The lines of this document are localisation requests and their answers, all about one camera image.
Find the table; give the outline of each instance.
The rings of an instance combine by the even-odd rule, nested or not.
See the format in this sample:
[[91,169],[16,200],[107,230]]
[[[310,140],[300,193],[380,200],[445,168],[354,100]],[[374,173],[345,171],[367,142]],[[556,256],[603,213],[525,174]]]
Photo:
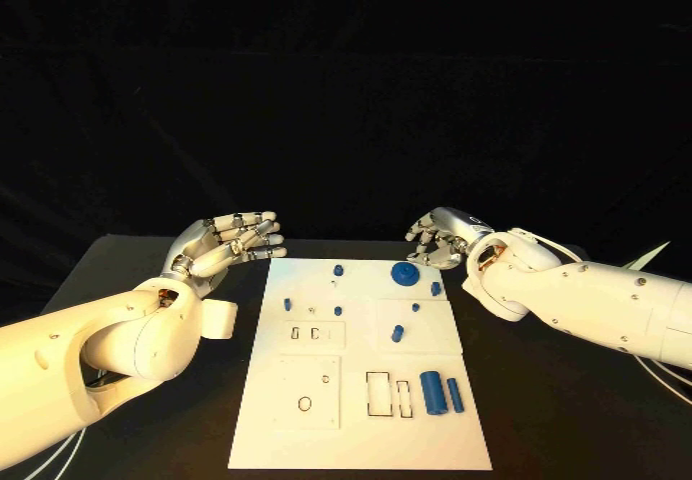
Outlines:
[[[156,276],[172,241],[103,237],[45,313]],[[397,260],[411,251],[406,242],[287,240],[286,246],[299,258]],[[230,269],[211,298],[240,304],[234,338],[202,339],[181,376],[87,429],[64,479],[690,478],[692,408],[629,355],[556,331],[532,315],[515,324],[488,313],[462,290],[463,268],[443,278],[495,470],[230,471],[267,271],[267,262]],[[52,450],[0,479],[24,479]],[[38,480],[54,478],[61,466]]]

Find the robotic arm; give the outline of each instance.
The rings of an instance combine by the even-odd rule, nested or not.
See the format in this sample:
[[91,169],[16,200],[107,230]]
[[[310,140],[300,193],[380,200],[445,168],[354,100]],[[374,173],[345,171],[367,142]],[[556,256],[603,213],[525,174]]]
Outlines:
[[[199,338],[228,339],[238,306],[202,300],[228,267],[285,257],[274,212],[198,220],[169,250],[162,275],[133,291],[0,328],[0,470],[175,378]],[[122,374],[87,386],[80,357]]]
[[[692,369],[692,285],[659,275],[582,261],[566,247],[520,228],[495,230],[440,207],[413,225],[409,260],[455,268],[465,256],[463,288],[501,318],[532,311],[544,323],[609,348]],[[427,253],[432,240],[439,249]],[[563,264],[540,241],[574,263]]]

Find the rectangular hole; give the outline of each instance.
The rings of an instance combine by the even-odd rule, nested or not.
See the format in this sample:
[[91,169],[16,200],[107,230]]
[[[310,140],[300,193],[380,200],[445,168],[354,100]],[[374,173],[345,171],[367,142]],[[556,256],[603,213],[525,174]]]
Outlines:
[[367,372],[368,380],[368,415],[371,417],[393,417],[393,389],[390,372]]
[[400,413],[401,418],[414,418],[414,410],[411,408],[411,390],[409,382],[400,380],[397,382],[397,390],[400,391]]

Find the white board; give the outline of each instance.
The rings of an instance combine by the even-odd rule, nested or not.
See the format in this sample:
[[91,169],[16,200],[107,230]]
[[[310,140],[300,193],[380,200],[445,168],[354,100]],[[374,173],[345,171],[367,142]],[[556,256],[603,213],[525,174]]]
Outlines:
[[[445,287],[432,295],[440,272],[419,267],[419,283],[403,287],[390,275],[396,263],[272,260],[230,468],[492,469]],[[445,415],[426,412],[429,370],[443,377]],[[371,375],[371,388],[368,372],[388,373]],[[463,413],[447,378],[458,379]],[[380,413],[391,402],[391,416],[368,415],[370,396]]]

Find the black curtain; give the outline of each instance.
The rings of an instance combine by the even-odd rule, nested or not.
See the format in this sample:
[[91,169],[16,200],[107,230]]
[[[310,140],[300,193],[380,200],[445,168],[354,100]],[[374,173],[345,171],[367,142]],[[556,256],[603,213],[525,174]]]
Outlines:
[[12,304],[101,235],[263,209],[289,237],[393,240],[456,206],[615,264],[672,240],[654,268],[690,279],[690,17],[391,8],[8,2]]

